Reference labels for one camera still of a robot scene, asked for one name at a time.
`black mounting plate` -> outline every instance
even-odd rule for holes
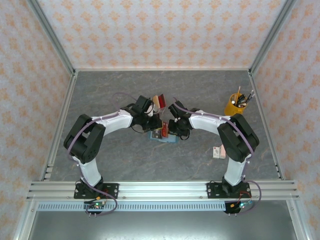
[[[223,184],[222,182],[208,182],[206,184],[206,194],[208,196],[208,199],[239,199],[240,198],[240,192],[250,192],[250,185],[247,182],[241,182],[239,184],[238,188],[234,192],[230,192],[228,195],[223,190]],[[243,193],[241,196],[242,199],[251,198],[248,194]]]
[[[119,183],[103,183],[101,190],[107,194],[110,194],[115,199],[118,198],[119,193]],[[88,187],[83,184],[81,181],[77,182],[75,184],[75,190],[74,190],[74,199],[95,199],[96,192],[92,192],[88,190]],[[105,199],[106,197],[104,195],[100,195],[102,199]]]

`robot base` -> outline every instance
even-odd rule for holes
[[[249,194],[246,194],[250,191],[249,183],[241,181],[239,184],[231,186],[225,178],[222,178],[222,182],[211,181],[206,184],[208,199],[239,199],[240,193],[242,193],[241,198],[246,199],[251,198]]]
[[[103,179],[101,178],[101,181],[98,182],[98,184],[95,185],[94,187],[102,192],[110,194],[115,199],[118,198],[118,193],[119,193],[118,183],[104,183]],[[106,198],[106,196],[92,190],[82,180],[75,183],[75,190],[73,195],[74,199],[95,199],[97,197],[100,197],[101,199]]]

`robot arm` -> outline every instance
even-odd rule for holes
[[[188,111],[180,101],[172,104],[169,110],[175,117],[175,120],[170,120],[168,125],[171,134],[186,137],[190,134],[190,130],[202,129],[220,136],[226,154],[229,156],[227,171],[222,178],[223,191],[230,195],[239,190],[246,159],[251,156],[251,153],[241,136],[237,135],[226,120],[237,126],[254,151],[259,145],[259,139],[245,118],[241,114],[212,116],[197,108]]]
[[[233,127],[228,122],[232,122],[237,126],[253,151],[259,145],[258,137],[244,117],[241,114],[236,114],[231,117],[218,116],[217,118],[217,116],[213,117],[197,108],[188,111],[179,101],[172,104],[169,110],[175,117],[175,120],[170,120],[168,125],[171,134],[179,137],[188,137],[192,129],[202,129],[220,136],[226,154],[229,156],[228,167],[222,178],[221,189],[228,197],[238,195],[243,185],[242,173],[246,159],[251,156],[251,152],[244,140],[234,132]],[[86,180],[89,185],[100,191],[102,190],[103,178],[98,171],[96,163],[96,156],[102,139],[111,132],[134,125],[142,126],[142,129],[146,132],[162,127],[159,115],[153,113],[153,102],[150,99],[140,96],[136,103],[129,104],[118,112],[102,117],[89,117],[83,114],[77,119],[63,146],[70,150],[72,158],[80,165],[82,185],[87,186],[84,183],[84,180]],[[74,141],[76,135],[79,134],[81,129],[83,130],[84,126],[87,126],[87,128]],[[87,191],[95,194],[95,197],[99,195],[90,188]]]
[[[71,146],[79,131],[88,123],[88,126]],[[152,131],[162,127],[158,114],[153,112],[153,102],[140,96],[136,103],[121,108],[118,112],[105,116],[89,117],[86,114],[79,116],[72,129],[64,140],[63,146],[70,149],[72,158],[78,162],[84,184],[86,180],[91,186],[102,190],[103,178],[98,171],[96,156],[99,152],[103,137],[118,129],[140,125],[144,131]]]

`gray marble surface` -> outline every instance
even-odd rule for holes
[[[138,98],[164,94],[168,105],[173,97],[185,107],[224,115],[228,98],[252,89],[246,71],[87,71],[79,72],[59,143],[51,181],[76,181],[80,177],[76,164],[67,159],[63,141],[79,115],[101,116],[115,112],[111,97],[125,92]],[[119,95],[119,106],[132,99]],[[270,147],[255,99],[244,117],[257,134],[260,145],[247,168],[247,179],[277,179]],[[167,109],[162,120],[173,118]],[[162,143],[148,139],[147,133],[120,129],[104,137],[97,156],[98,169],[105,181],[183,181],[220,180],[228,161],[213,158],[213,146],[220,138],[204,130],[194,129],[190,138],[178,143]]]

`patterned wall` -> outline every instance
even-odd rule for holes
[[[254,80],[285,176],[320,239],[320,3],[298,0]]]
[[[77,68],[249,68],[285,0],[39,0]]]
[[[26,0],[0,2],[0,239],[40,177],[69,75]]]

